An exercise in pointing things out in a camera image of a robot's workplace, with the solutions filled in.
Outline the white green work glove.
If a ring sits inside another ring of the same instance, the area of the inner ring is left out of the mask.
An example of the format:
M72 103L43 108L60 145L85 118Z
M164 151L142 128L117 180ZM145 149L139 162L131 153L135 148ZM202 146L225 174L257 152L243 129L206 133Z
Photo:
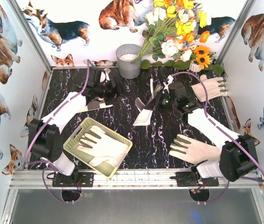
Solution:
M91 156L89 165L97 167L103 162L116 167L119 160L126 155L128 146L106 135L98 126L92 126L88 132L82 135L77 150Z

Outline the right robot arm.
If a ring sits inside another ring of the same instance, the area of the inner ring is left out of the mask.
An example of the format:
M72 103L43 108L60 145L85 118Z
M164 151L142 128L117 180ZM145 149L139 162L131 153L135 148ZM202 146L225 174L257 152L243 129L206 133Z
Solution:
M169 154L195 165L202 179L225 178L230 182L243 178L259 166L254 139L229 130L211 117L198 102L185 95L185 86L171 83L157 91L145 112L154 109L175 109L189 125L204 134L212 144L178 134L170 145Z

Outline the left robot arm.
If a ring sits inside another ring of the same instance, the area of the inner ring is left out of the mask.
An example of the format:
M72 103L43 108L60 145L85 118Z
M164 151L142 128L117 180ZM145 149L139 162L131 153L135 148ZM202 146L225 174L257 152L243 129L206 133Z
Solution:
M124 92L120 77L110 74L108 68L87 68L86 78L81 84L73 86L54 111L30 122L25 162L28 165L46 163L55 172L72 175L75 164L64 154L61 137L66 124L95 99L102 98L109 105Z

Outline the yellow-green storage basket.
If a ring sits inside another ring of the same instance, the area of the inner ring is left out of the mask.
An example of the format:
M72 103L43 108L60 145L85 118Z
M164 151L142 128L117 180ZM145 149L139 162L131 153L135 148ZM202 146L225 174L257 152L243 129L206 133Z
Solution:
M81 162L111 179L127 156L132 142L92 118L85 118L63 148Z

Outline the far left work glove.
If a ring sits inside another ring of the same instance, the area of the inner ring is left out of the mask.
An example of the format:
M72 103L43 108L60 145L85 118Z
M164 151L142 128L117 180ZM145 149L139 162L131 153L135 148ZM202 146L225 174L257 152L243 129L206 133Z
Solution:
M96 97L93 100L91 100L85 107L81 108L77 113L89 112L89 111L99 110L109 107L113 107L113 104L107 105L103 98Z

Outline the white ribbed flower pot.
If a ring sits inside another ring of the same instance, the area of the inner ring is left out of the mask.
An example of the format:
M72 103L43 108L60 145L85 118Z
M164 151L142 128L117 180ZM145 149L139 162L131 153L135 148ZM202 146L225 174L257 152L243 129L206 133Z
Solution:
M199 64L191 62L189 65L189 70L193 73L197 73L197 72L200 72L202 70L202 68Z

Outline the far right work glove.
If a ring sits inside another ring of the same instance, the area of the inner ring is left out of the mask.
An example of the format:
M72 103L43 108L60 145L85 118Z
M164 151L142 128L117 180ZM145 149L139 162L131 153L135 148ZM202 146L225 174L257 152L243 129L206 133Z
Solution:
M228 91L225 87L223 77L215 77L208 79L206 75L201 75L200 80L202 81L207 90L208 100L220 96L228 96ZM192 85L191 88L200 102L206 101L205 90L200 82L195 85Z

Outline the grey bucket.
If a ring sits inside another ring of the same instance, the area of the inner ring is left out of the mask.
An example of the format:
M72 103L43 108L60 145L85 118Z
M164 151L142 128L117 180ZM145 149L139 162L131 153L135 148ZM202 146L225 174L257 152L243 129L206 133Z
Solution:
M121 77L134 79L140 74L141 57L138 57L141 47L136 44L124 44L117 48L116 57Z

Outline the artificial flower bouquet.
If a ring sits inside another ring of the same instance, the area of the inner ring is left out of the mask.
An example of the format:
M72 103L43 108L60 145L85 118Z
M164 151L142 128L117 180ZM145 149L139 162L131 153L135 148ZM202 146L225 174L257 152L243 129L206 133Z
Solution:
M138 57L152 56L158 65L160 59L171 58L180 70L189 68L191 62L202 70L212 70L221 75L223 67L215 64L215 53L204 43L211 35L220 42L232 23L228 17L211 18L203 5L194 0L155 0L153 10L145 15L147 29Z

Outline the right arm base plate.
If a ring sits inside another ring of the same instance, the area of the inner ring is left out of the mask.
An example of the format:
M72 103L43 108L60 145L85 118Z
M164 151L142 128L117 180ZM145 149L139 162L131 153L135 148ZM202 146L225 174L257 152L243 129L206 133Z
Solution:
M189 171L176 172L175 176L170 179L176 180L178 187L217 187L219 186L218 179L214 177L203 178L196 168L192 166Z

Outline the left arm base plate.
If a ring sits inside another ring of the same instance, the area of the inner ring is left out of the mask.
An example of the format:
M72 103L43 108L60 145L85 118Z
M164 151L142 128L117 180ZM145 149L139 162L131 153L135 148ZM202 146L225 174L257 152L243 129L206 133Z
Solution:
M92 187L94 181L93 172L80 172L74 169L70 176L61 173L54 174L52 186L53 187Z

